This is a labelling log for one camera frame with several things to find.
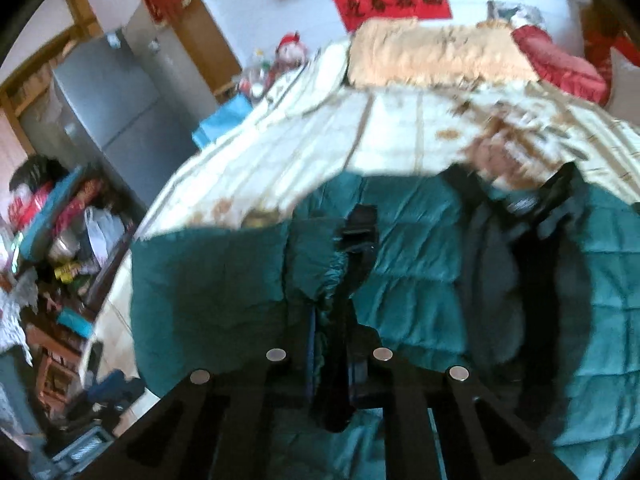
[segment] quilted fabric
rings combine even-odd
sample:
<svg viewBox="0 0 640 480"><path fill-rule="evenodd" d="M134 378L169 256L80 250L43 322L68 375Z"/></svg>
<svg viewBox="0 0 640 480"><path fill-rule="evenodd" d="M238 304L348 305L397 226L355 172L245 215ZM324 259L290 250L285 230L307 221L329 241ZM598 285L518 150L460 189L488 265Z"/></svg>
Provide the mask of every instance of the quilted fabric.
<svg viewBox="0 0 640 480"><path fill-rule="evenodd" d="M607 84L591 63L567 54L554 45L544 30L532 25L517 28L511 34L540 78L576 97L601 102Z"/></svg>
<svg viewBox="0 0 640 480"><path fill-rule="evenodd" d="M167 393L194 368L221 372L261 358L307 300L340 272L333 233L357 203L378 208L380 254L354 296L360 323L425 368L467 364L456 280L461 205L441 177L343 173L308 195L291 221L256 230L185 230L133 247L132 329L149 389ZM559 377L564 431L553 445L580 480L613 479L640 442L640 218L590 187L576 242L591 274L591 337L580 367L564 317ZM268 478L385 477L382 414L361 412L341 434L277 412Z"/></svg>

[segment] silver bolt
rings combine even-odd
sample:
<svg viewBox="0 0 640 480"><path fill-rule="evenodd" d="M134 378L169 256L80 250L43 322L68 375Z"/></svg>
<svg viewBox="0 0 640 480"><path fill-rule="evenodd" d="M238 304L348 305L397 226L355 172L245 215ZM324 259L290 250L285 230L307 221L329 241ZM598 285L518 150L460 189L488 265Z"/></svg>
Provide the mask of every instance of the silver bolt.
<svg viewBox="0 0 640 480"><path fill-rule="evenodd" d="M284 361L285 357L287 357L287 353L282 348L272 348L267 352L267 359L272 363Z"/></svg>
<svg viewBox="0 0 640 480"><path fill-rule="evenodd" d="M197 385L208 383L210 378L211 374L206 370L196 370L191 372L191 375L189 376L191 382Z"/></svg>
<svg viewBox="0 0 640 480"><path fill-rule="evenodd" d="M466 381L469 378L469 370L463 366L452 366L449 375L457 381Z"/></svg>
<svg viewBox="0 0 640 480"><path fill-rule="evenodd" d="M380 348L376 348L373 351L373 357L375 357L378 361L389 361L394 356L394 353L389 350L389 348L384 348L381 346Z"/></svg>

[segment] gray refrigerator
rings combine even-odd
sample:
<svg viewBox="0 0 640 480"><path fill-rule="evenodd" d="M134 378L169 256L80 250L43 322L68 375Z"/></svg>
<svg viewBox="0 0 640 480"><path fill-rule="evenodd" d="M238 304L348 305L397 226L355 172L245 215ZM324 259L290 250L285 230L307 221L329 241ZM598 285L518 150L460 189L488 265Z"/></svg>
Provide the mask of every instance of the gray refrigerator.
<svg viewBox="0 0 640 480"><path fill-rule="evenodd" d="M146 210L196 152L180 121L121 31L78 45L53 72L58 122L78 162L97 162Z"/></svg>

